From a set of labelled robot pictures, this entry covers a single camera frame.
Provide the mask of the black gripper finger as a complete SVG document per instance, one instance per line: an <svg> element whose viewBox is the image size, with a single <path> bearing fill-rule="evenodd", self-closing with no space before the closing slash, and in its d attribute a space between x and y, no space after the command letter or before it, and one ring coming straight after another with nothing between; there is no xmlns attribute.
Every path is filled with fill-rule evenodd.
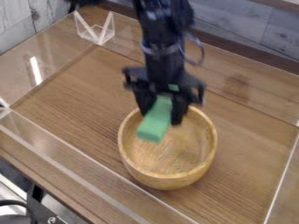
<svg viewBox="0 0 299 224"><path fill-rule="evenodd" d="M135 91L135 100L138 107L140 109L142 115L144 116L152 106L155 105L156 101L156 92L146 89L146 88L139 88Z"/></svg>
<svg viewBox="0 0 299 224"><path fill-rule="evenodd" d="M187 111L188 101L183 95L176 94L172 98L172 125L182 124Z"/></svg>

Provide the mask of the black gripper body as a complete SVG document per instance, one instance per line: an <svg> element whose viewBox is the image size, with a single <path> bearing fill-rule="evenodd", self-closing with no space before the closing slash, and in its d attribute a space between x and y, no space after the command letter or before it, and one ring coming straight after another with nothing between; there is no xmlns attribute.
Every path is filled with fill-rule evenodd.
<svg viewBox="0 0 299 224"><path fill-rule="evenodd" d="M135 91L146 88L159 94L183 95L188 104L203 104L206 83L184 69L183 51L178 50L171 54L146 56L146 67L127 66L123 68L126 76L126 88Z"/></svg>

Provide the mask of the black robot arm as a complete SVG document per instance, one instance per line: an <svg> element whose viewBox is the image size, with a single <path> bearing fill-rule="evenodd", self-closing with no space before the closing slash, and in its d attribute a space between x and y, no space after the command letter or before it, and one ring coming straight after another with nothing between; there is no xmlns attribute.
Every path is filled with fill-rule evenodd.
<svg viewBox="0 0 299 224"><path fill-rule="evenodd" d="M142 114L150 114L158 96L171 98L171 124L183 122L191 104L203 104L206 83L188 73L184 65L187 29L194 23L188 0L132 0L142 27L143 66L123 68L126 88L135 94Z"/></svg>

